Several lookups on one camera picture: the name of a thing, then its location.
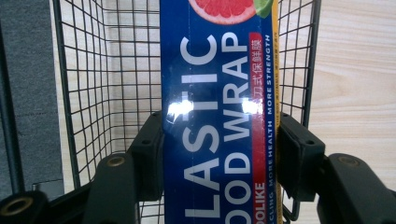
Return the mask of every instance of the grapefruit image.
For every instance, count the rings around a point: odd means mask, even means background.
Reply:
[[[267,17],[274,0],[189,0],[194,11],[207,21],[232,25],[254,15]]]

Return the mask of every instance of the black wire basket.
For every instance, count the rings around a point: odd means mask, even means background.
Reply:
[[[149,0],[54,0],[53,5],[77,189],[92,181],[103,157],[126,151],[149,115],[161,110],[160,6]],[[319,0],[279,1],[281,110],[304,126],[319,12]],[[285,222],[296,220],[299,202],[283,203]],[[140,211],[142,223],[163,223],[163,200],[141,203]]]

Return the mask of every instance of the box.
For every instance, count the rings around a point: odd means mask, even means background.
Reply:
[[[282,222],[277,37],[276,2],[161,1],[165,223]]]

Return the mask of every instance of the grapefruit slice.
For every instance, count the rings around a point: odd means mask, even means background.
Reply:
[[[256,14],[253,0],[189,0],[194,11],[216,24],[237,24]]]

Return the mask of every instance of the light wood surface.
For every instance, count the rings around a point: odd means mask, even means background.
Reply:
[[[62,115],[60,122],[70,190]],[[327,155],[357,156],[396,189],[396,1],[323,0],[309,127]],[[314,203],[302,205],[297,223],[319,223]]]

